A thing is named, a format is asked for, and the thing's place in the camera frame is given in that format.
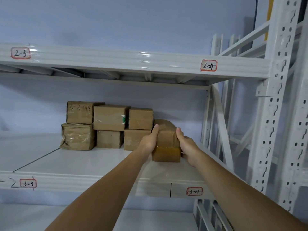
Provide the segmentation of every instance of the cardboard box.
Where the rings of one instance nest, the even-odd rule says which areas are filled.
[[[93,107],[104,104],[105,102],[68,101],[66,106],[66,123],[92,124]]]
[[[131,108],[129,110],[129,129],[135,130],[152,130],[153,127],[153,110]]]
[[[164,119],[155,119],[159,124],[156,148],[152,152],[152,160],[159,162],[180,162],[180,142],[176,137],[176,126]]]
[[[124,141],[123,131],[97,131],[96,147],[120,148]]]
[[[95,130],[124,131],[128,122],[130,106],[99,105],[94,106],[93,126]]]
[[[143,136],[149,135],[150,130],[131,130],[124,131],[124,150],[133,151],[138,146]]]
[[[62,126],[60,148],[70,150],[91,150],[95,147],[95,130],[92,124],[68,124]]]

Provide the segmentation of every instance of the person's right hand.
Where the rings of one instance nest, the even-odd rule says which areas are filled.
[[[196,162],[198,161],[199,155],[203,152],[197,146],[197,144],[193,141],[193,139],[184,136],[181,128],[176,129],[176,136],[180,141],[180,147],[183,151],[183,158],[187,159],[188,163],[195,167]]]

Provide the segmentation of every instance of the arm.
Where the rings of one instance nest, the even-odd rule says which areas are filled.
[[[112,231],[142,165],[156,145],[156,125],[113,170],[75,199],[45,231]]]
[[[184,158],[197,168],[236,231],[307,230],[300,220],[202,152],[176,130]]]

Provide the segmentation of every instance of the white label with red border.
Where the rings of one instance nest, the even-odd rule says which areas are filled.
[[[200,196],[203,195],[203,187],[188,187],[186,189],[186,195],[188,196]]]
[[[11,58],[30,59],[31,53],[29,48],[11,48]]]
[[[216,60],[202,60],[201,71],[216,71],[218,67],[218,62]]]
[[[38,186],[37,181],[33,178],[22,178],[19,180],[20,187],[36,188]]]

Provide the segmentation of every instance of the person's left arm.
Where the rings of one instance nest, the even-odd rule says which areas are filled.
[[[113,170],[75,199],[45,231],[112,231],[142,165],[156,146],[156,125]]]

